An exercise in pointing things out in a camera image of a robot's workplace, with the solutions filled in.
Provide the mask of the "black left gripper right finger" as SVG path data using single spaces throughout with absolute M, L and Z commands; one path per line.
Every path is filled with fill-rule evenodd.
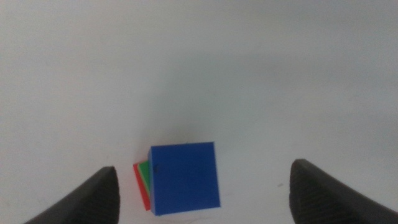
M 305 159 L 290 168 L 289 206 L 295 223 L 397 224 L 397 212 Z

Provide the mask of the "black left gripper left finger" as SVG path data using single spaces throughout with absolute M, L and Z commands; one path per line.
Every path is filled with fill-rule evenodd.
M 117 224 L 119 183 L 115 167 L 103 167 L 26 224 Z

